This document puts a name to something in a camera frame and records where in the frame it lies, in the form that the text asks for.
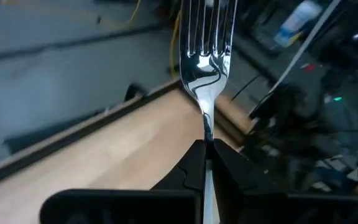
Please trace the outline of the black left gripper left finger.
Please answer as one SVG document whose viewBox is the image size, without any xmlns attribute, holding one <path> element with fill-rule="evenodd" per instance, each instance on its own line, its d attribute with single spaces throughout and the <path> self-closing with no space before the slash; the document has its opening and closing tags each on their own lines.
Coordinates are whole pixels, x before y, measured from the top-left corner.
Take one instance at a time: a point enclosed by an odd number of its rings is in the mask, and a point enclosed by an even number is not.
<svg viewBox="0 0 358 224">
<path fill-rule="evenodd" d="M 196 140 L 149 190 L 68 189 L 42 204 L 40 224 L 202 224 L 206 147 Z"/>
</svg>

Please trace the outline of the dark grey desk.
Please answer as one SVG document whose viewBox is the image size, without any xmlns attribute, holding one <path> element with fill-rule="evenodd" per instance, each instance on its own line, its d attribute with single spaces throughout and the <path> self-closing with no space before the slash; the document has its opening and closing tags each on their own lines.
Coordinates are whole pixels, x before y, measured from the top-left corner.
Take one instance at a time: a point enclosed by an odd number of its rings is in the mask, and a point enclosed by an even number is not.
<svg viewBox="0 0 358 224">
<path fill-rule="evenodd" d="M 241 53 L 269 82 L 319 80 L 330 70 L 358 70 L 358 0 L 312 0 L 322 7 L 289 47 L 273 38 L 304 0 L 241 0 L 236 32 Z"/>
</svg>

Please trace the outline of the silver fork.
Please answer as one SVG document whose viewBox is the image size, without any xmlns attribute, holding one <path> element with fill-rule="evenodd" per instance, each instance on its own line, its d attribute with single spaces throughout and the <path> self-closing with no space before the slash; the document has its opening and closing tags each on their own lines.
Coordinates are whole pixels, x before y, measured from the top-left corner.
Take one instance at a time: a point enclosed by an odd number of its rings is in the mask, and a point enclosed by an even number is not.
<svg viewBox="0 0 358 224">
<path fill-rule="evenodd" d="M 201 110 L 206 153 L 214 148 L 214 104 L 229 78 L 238 0 L 181 0 L 180 76 Z"/>
</svg>

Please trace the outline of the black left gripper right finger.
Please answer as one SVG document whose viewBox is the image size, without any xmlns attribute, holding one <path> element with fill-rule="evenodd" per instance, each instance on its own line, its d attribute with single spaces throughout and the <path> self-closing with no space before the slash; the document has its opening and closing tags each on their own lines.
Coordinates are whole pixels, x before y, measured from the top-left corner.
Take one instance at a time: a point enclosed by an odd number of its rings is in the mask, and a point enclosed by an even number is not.
<svg viewBox="0 0 358 224">
<path fill-rule="evenodd" d="M 284 190 L 220 139 L 212 157 L 221 224 L 358 224 L 358 195 Z"/>
</svg>

